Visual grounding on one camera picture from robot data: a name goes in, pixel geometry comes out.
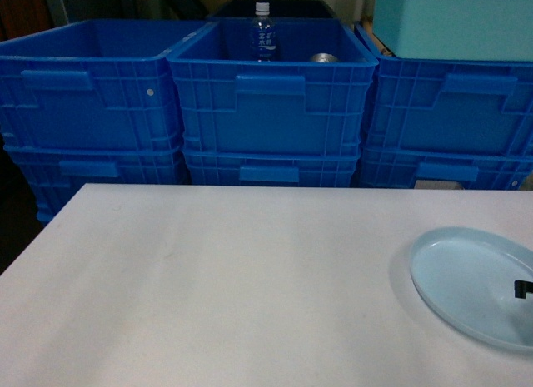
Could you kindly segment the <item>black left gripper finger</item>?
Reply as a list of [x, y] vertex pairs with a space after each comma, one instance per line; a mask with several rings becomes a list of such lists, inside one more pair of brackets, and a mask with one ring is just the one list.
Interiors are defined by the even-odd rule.
[[528, 294], [533, 293], [533, 283], [527, 280], [516, 280], [514, 282], [514, 294], [517, 299], [526, 299]]

